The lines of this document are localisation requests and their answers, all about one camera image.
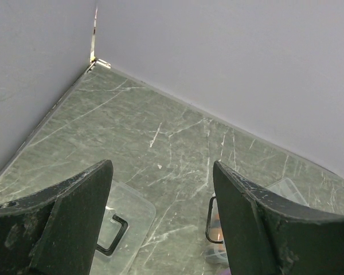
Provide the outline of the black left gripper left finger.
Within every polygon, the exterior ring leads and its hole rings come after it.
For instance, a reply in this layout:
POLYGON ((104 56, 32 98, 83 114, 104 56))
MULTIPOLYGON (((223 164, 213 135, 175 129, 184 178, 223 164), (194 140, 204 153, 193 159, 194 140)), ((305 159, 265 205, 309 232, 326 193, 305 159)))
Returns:
POLYGON ((0 274, 89 274, 113 165, 0 205, 0 274))

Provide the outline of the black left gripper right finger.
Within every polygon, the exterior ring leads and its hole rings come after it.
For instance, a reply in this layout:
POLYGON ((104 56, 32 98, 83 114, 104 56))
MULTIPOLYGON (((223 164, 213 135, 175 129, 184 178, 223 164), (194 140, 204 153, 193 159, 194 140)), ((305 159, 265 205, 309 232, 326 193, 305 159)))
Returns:
POLYGON ((232 274, 344 274, 344 215, 281 197, 218 161, 213 183, 232 274))

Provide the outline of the brown medicine bottle orange cap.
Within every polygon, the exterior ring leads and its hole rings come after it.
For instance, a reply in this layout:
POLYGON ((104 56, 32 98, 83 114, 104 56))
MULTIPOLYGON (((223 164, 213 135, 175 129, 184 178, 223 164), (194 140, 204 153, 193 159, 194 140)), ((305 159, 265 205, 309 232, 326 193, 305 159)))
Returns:
POLYGON ((210 239, 216 242, 222 242, 224 239, 221 223, 220 223, 220 217, 218 214, 216 214, 212 218, 211 227, 210 227, 210 239))

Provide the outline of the clear first aid box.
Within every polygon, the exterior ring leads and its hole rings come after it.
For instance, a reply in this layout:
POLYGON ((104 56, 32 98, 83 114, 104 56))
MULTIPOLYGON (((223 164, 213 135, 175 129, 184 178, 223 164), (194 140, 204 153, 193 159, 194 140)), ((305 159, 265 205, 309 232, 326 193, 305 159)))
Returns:
POLYGON ((211 264, 228 266, 228 257, 215 193, 213 193, 212 197, 209 199, 205 238, 208 242, 203 252, 205 260, 211 264))

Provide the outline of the clear divider tray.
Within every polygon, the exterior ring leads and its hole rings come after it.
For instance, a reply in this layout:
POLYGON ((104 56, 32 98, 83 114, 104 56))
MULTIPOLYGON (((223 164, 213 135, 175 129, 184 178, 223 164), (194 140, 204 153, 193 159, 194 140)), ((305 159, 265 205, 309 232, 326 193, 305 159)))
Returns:
POLYGON ((295 203, 309 206, 308 202, 304 199, 303 195, 290 178, 283 178, 282 180, 268 186, 267 189, 295 203))

